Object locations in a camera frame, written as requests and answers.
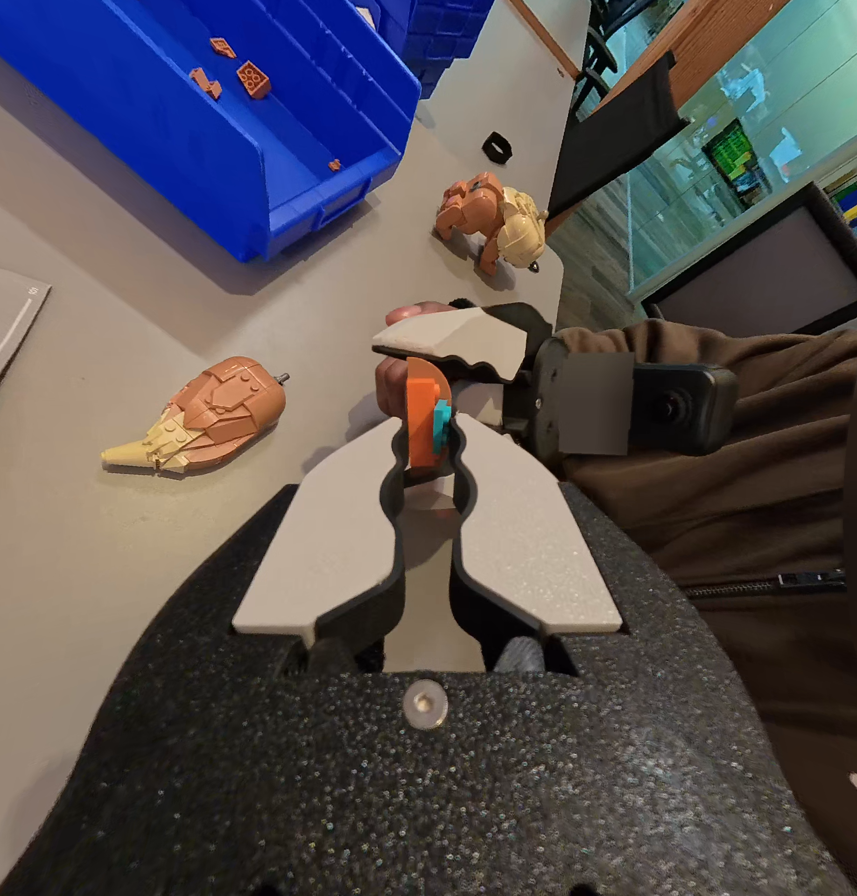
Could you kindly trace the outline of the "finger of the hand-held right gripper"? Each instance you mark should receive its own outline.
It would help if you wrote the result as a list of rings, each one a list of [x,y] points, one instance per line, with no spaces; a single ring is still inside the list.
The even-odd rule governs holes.
[[[371,349],[428,361],[449,379],[508,385],[527,357],[528,333],[482,308],[450,309],[389,325],[373,337]]]
[[[503,384],[456,382],[451,385],[454,411],[487,427],[502,427],[504,391]]]

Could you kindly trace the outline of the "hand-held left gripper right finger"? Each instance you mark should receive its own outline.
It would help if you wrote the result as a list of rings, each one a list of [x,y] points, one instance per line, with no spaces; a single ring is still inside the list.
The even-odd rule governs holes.
[[[464,413],[451,420],[451,464],[465,586],[541,635],[616,633],[622,617],[557,477]]]

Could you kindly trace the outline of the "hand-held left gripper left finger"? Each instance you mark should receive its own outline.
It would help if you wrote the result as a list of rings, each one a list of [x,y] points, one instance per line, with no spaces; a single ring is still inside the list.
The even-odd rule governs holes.
[[[408,436],[389,419],[311,469],[282,518],[232,625],[304,644],[376,644],[405,603],[399,517]]]

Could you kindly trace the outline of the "small brown curved brick assembly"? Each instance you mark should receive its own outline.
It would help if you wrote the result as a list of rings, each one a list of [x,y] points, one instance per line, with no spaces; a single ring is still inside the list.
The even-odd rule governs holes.
[[[406,420],[409,437],[409,466],[419,473],[439,470],[445,460],[432,452],[432,417],[436,402],[448,399],[453,408],[451,387],[441,370],[420,357],[407,357]]]

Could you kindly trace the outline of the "person's right forearm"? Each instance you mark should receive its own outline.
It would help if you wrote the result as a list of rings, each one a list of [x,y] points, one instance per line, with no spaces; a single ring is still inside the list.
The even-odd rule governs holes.
[[[732,338],[646,320],[622,330],[560,330],[572,353],[716,364],[738,379],[728,442],[706,456],[632,450],[576,455],[565,478],[674,578],[681,563],[737,559],[743,569],[842,549],[842,495],[857,330]]]

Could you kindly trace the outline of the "person's right hand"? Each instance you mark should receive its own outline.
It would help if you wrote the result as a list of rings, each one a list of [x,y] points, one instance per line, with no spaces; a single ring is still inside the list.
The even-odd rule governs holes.
[[[459,309],[456,305],[424,301],[415,305],[395,308],[386,315],[386,326],[400,320],[419,315],[450,312]],[[408,365],[396,357],[384,357],[375,371],[376,397],[378,409],[389,417],[406,417],[406,382]]]

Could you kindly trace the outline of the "brown brick animal tan mane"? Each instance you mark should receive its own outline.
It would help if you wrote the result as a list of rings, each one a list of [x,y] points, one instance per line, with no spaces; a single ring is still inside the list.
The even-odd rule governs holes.
[[[435,231],[445,241],[460,232],[480,234],[486,241],[478,265],[494,277],[498,261],[517,270],[536,272],[546,248],[548,213],[532,196],[502,185],[490,172],[460,180],[445,190],[435,219]]]

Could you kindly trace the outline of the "brown brick model tan tip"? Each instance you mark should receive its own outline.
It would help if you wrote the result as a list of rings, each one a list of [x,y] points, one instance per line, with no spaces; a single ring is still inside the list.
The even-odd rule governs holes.
[[[288,379],[251,357],[213,364],[170,398],[142,439],[102,452],[102,466],[171,476],[219,467],[278,423]]]

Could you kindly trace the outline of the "black framed screen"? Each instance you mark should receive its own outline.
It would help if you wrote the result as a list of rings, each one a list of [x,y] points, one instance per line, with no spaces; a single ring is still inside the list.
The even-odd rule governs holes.
[[[814,182],[773,197],[639,305],[650,318],[734,338],[857,324],[857,237]]]

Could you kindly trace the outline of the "black mesh office chair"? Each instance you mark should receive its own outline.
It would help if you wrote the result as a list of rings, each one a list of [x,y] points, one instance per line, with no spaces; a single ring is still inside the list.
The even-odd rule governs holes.
[[[548,221],[649,159],[688,124],[672,95],[668,51],[624,91],[566,129],[548,201]]]

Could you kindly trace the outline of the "person's brown hoodie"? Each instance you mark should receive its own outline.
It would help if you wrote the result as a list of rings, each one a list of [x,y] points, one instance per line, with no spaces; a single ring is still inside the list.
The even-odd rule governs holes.
[[[688,571],[692,579],[659,566],[687,587],[838,570],[845,566],[843,495],[841,514],[842,549],[832,555],[759,562],[765,569],[758,574],[720,552],[681,563],[678,574]],[[703,617],[737,666],[812,825],[857,883],[857,626],[850,596],[739,599],[737,609],[704,610]]]

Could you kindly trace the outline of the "green lit display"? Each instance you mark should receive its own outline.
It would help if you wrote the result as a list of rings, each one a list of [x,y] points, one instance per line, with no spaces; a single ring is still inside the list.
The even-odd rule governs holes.
[[[756,201],[759,180],[755,153],[737,118],[716,133],[703,146],[705,158],[712,164],[738,202],[749,208]]]

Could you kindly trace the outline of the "blue storage bin stack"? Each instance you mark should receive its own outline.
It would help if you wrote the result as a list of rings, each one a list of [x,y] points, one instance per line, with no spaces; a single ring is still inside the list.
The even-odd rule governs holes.
[[[492,1],[354,1],[367,23],[429,95],[458,59],[473,51]]]

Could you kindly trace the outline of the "grey instruction booklet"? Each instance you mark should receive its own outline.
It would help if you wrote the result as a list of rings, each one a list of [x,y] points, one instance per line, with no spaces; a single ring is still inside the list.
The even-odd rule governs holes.
[[[51,290],[49,283],[0,268],[0,380]]]

